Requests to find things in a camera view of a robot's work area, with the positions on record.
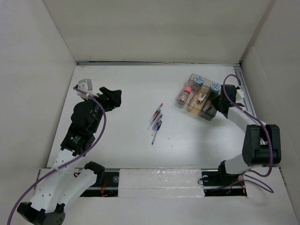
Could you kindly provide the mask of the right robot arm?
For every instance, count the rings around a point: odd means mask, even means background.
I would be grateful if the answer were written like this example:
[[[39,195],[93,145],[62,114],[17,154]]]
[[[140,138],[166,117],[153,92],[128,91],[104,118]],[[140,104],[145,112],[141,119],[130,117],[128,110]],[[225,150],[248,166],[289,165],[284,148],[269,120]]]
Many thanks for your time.
[[[212,103],[217,111],[244,132],[242,152],[232,159],[222,161],[216,173],[203,178],[204,184],[211,182],[214,186],[227,186],[246,172],[267,177],[273,166],[281,162],[279,126],[260,121],[243,105],[237,104],[238,91],[240,89],[234,85],[223,84],[221,94]]]

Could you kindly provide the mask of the blue long pen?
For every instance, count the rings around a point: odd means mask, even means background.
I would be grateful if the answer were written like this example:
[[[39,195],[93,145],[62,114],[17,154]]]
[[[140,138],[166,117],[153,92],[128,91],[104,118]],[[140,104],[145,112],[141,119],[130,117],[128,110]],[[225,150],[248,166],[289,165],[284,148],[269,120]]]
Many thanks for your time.
[[[153,145],[153,144],[154,144],[154,142],[155,142],[155,139],[156,139],[156,136],[157,136],[157,133],[158,133],[159,129],[160,129],[160,126],[158,126],[158,127],[155,129],[155,132],[154,132],[154,136],[153,136],[153,139],[152,139],[151,145]]]

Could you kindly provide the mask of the pink capped pencil tube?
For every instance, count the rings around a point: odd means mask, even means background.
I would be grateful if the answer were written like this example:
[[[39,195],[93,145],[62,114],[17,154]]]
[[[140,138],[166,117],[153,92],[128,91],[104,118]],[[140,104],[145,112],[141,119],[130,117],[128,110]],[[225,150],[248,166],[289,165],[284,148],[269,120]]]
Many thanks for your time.
[[[192,92],[191,87],[189,86],[185,87],[182,93],[180,94],[180,96],[178,97],[177,101],[185,104],[191,92]]]

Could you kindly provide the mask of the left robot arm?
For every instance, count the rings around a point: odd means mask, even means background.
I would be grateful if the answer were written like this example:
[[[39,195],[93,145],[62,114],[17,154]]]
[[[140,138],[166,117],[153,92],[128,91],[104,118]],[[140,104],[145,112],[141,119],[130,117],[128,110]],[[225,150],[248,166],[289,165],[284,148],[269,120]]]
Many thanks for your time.
[[[107,122],[106,113],[121,105],[121,90],[101,87],[100,93],[74,87],[83,99],[75,105],[71,124],[63,139],[51,171],[32,186],[40,184],[37,193],[28,201],[20,202],[17,212],[33,225],[61,225],[65,210],[91,186],[105,181],[105,168],[88,162],[75,177],[75,168],[98,143],[95,138],[100,122]]]

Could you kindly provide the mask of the blue round jar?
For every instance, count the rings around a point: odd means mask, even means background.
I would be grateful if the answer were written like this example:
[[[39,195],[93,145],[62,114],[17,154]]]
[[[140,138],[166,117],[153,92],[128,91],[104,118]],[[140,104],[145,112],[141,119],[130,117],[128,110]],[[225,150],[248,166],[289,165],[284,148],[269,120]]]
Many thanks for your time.
[[[221,84],[218,82],[212,82],[210,85],[210,91],[213,93],[219,93],[221,91]]]
[[[195,87],[202,87],[204,82],[205,82],[205,79],[200,75],[196,75],[193,79],[193,85]]]

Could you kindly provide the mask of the pink white stapler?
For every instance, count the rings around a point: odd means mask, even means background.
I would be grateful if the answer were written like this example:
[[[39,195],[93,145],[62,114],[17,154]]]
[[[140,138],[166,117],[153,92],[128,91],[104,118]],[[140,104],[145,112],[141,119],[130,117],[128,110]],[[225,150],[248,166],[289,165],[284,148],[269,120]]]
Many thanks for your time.
[[[199,93],[198,98],[197,98],[198,104],[202,104],[203,101],[205,100],[206,96],[207,96],[206,94]]]

